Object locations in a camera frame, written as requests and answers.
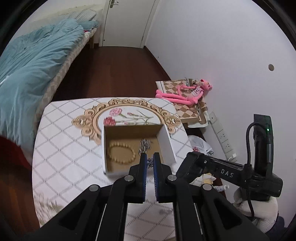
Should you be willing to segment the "open cardboard box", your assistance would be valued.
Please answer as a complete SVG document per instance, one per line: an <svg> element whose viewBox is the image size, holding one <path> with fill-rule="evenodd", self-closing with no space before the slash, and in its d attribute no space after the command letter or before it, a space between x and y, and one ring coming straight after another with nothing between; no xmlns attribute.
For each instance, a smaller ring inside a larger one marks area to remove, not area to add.
<svg viewBox="0 0 296 241"><path fill-rule="evenodd" d="M166 165L176 163L173 143L166 125L105 126L101 137L103 173L108 177L128 174L140 154L152 158L159 153Z"/></svg>

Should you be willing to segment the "small white tube bottle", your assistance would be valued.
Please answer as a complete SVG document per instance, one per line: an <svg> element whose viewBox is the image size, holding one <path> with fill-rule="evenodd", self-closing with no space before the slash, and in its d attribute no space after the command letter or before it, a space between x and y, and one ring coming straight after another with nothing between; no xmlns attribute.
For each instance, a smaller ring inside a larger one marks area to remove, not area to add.
<svg viewBox="0 0 296 241"><path fill-rule="evenodd" d="M229 189L229 185L220 185L220 186L213 186L213 187L218 192L223 192Z"/></svg>

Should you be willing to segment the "white plastic bag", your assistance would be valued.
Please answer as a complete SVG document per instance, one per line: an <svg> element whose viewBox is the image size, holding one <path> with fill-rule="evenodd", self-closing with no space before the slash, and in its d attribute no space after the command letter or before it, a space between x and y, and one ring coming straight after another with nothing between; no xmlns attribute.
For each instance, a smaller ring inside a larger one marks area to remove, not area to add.
<svg viewBox="0 0 296 241"><path fill-rule="evenodd" d="M202 138L197 137L195 135L189 135L188 139L194 151L203 153L208 156L213 156L214 152L212 147L205 142Z"/></svg>

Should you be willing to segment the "checkered folded cloth stack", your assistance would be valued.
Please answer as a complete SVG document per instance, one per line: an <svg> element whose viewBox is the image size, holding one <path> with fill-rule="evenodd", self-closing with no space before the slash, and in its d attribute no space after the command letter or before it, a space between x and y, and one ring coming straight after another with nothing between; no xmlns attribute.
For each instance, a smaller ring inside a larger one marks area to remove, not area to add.
<svg viewBox="0 0 296 241"><path fill-rule="evenodd" d="M204 128L209 115L205 96L213 86L203 79L157 81L156 98L171 102L182 123L189 128Z"/></svg>

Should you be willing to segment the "patterned white tablecloth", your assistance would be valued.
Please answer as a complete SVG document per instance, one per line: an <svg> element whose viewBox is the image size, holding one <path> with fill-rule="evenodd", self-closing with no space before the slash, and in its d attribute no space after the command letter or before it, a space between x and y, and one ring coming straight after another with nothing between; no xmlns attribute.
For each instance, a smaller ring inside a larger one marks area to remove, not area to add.
<svg viewBox="0 0 296 241"><path fill-rule="evenodd" d="M166 100L50 103L33 151L40 228L32 240L169 240L177 234L173 203L154 195L154 160L175 174L191 150Z"/></svg>

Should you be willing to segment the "pink panther plush toy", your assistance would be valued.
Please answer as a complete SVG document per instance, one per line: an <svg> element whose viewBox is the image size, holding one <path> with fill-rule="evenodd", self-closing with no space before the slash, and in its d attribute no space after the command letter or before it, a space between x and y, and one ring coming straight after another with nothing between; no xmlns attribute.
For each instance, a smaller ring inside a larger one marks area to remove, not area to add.
<svg viewBox="0 0 296 241"><path fill-rule="evenodd" d="M168 100L174 104L192 107L207 94L213 86L206 80L185 79L176 81L160 81L155 98Z"/></svg>

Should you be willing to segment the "white door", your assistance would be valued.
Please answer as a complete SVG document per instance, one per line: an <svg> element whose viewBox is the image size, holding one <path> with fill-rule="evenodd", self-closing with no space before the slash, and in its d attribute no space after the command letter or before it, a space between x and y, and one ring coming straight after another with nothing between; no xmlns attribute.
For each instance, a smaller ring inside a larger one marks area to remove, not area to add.
<svg viewBox="0 0 296 241"><path fill-rule="evenodd" d="M143 48L158 4L157 0L106 1L102 46Z"/></svg>

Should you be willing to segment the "bed with checkered mattress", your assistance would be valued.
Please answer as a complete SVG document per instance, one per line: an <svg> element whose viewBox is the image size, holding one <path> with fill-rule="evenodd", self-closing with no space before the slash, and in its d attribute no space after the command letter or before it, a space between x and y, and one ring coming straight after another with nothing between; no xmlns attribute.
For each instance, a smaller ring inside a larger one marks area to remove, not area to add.
<svg viewBox="0 0 296 241"><path fill-rule="evenodd" d="M77 56L99 26L100 5L58 11L31 23L1 55L1 136L31 155L45 106L70 56Z"/></svg>

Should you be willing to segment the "teal blue duvet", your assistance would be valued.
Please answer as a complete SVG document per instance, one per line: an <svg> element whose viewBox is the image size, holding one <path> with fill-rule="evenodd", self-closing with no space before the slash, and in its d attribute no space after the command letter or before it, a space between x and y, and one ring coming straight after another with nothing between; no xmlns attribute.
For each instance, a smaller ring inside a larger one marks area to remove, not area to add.
<svg viewBox="0 0 296 241"><path fill-rule="evenodd" d="M1 136L26 151L35 141L34 116L51 80L83 38L74 19L22 35L1 55Z"/></svg>

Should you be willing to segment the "striped pillow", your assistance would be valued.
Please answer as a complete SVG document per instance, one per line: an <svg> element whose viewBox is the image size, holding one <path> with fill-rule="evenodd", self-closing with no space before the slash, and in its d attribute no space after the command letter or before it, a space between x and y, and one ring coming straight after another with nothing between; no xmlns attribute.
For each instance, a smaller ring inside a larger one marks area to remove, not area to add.
<svg viewBox="0 0 296 241"><path fill-rule="evenodd" d="M78 23L93 21L96 17L96 11L92 9L82 9L58 15L59 20L75 19Z"/></svg>

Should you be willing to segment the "white wall power strip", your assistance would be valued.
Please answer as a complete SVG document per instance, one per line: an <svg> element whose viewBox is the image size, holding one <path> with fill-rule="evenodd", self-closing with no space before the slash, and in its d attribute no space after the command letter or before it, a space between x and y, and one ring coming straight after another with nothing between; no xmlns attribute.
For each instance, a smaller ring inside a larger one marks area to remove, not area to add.
<svg viewBox="0 0 296 241"><path fill-rule="evenodd" d="M229 142L229 138L225 133L223 126L221 125L220 121L218 120L217 116L213 111L209 113L209 121L217 137L217 140L225 154L226 160L229 162L236 162L236 153Z"/></svg>

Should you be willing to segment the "round wall hole cover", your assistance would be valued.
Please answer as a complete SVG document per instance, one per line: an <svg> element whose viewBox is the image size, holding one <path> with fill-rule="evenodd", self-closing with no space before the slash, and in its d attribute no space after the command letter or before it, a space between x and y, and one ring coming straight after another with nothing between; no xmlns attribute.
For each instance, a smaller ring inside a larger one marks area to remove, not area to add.
<svg viewBox="0 0 296 241"><path fill-rule="evenodd" d="M269 69L270 71L273 71L273 70L274 70L274 66L273 66L272 64L269 64L269 65L268 65L268 69Z"/></svg>

